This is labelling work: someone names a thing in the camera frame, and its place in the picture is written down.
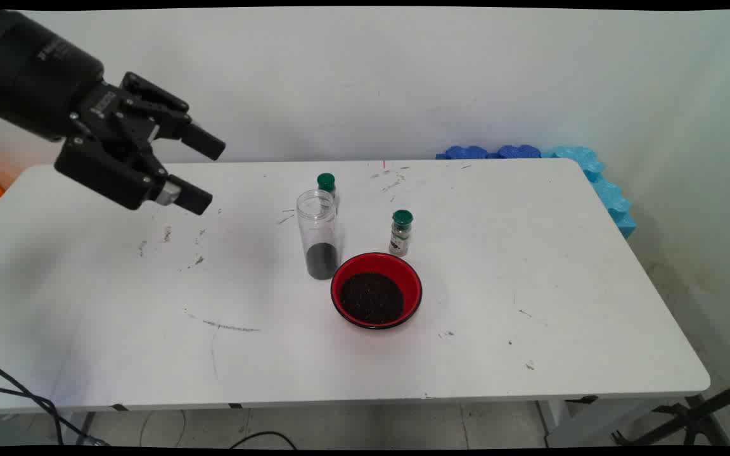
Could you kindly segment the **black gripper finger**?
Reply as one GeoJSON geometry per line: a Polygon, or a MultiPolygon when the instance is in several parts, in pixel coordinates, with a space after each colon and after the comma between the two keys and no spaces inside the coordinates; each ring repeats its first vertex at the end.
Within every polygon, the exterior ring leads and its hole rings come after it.
{"type": "Polygon", "coordinates": [[[157,125],[154,139],[181,141],[212,161],[220,158],[225,142],[203,130],[191,118],[188,103],[133,72],[125,73],[120,89],[127,93],[122,106],[131,115],[157,125]]]}
{"type": "Polygon", "coordinates": [[[147,201],[177,205],[196,215],[205,213],[214,195],[171,174],[153,152],[156,139],[180,139],[208,158],[214,157],[214,137],[187,124],[164,134],[157,123],[113,123],[108,135],[93,133],[68,138],[54,168],[60,174],[128,210],[147,201]]]}

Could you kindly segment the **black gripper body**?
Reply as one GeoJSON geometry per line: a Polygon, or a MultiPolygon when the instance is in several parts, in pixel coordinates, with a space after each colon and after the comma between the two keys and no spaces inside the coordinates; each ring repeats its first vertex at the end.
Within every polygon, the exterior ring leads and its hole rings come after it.
{"type": "Polygon", "coordinates": [[[0,119],[47,141],[127,140],[124,121],[98,102],[120,99],[104,64],[16,11],[0,9],[0,119]]]}

